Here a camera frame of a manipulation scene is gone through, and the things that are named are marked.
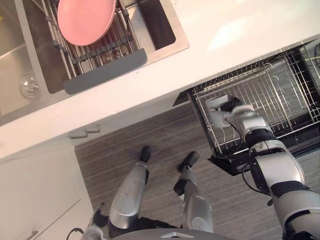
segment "pink plate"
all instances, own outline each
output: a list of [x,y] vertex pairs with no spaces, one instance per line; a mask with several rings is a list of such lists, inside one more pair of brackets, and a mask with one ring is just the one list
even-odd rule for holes
[[116,0],[60,0],[59,28],[71,44],[92,44],[110,28],[115,9]]

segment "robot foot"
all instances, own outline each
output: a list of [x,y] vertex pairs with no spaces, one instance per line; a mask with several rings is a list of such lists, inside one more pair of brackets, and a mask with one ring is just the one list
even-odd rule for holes
[[189,166],[191,168],[197,162],[198,159],[199,153],[197,153],[196,151],[190,152],[182,161],[182,163],[178,165],[177,170],[179,171],[179,173],[182,173],[185,166]]
[[141,150],[140,161],[147,163],[151,155],[151,147],[148,145],[144,146]]

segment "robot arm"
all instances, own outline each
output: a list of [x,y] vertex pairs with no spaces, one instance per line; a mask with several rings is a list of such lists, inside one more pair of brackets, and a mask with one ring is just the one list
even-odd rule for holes
[[222,121],[232,125],[247,144],[255,185],[272,196],[283,239],[320,239],[320,195],[305,186],[300,164],[250,105],[232,107],[223,113]]

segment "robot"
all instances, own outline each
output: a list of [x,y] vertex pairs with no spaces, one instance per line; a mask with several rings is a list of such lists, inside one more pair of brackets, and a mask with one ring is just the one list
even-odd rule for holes
[[[282,239],[320,240],[320,195],[305,186],[304,172],[295,157],[277,140],[252,106],[243,105],[241,100],[231,96],[214,101],[211,121],[217,126],[231,125],[245,141],[254,183],[259,191],[272,197],[283,229]],[[181,227],[139,218],[142,196],[149,178],[147,162],[150,154],[150,147],[145,146],[140,160],[118,189],[109,216],[102,215],[101,208],[98,208],[81,240],[230,240],[214,233],[211,205],[192,171],[199,158],[196,152],[191,152],[177,168],[181,174],[174,191],[183,200]],[[108,226],[109,238],[104,238],[102,228],[105,226]]]

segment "sink drain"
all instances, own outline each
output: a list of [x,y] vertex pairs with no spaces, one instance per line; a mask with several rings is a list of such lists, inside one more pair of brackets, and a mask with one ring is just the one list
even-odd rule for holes
[[28,99],[34,99],[40,95],[40,89],[33,72],[23,76],[20,81],[20,91]]

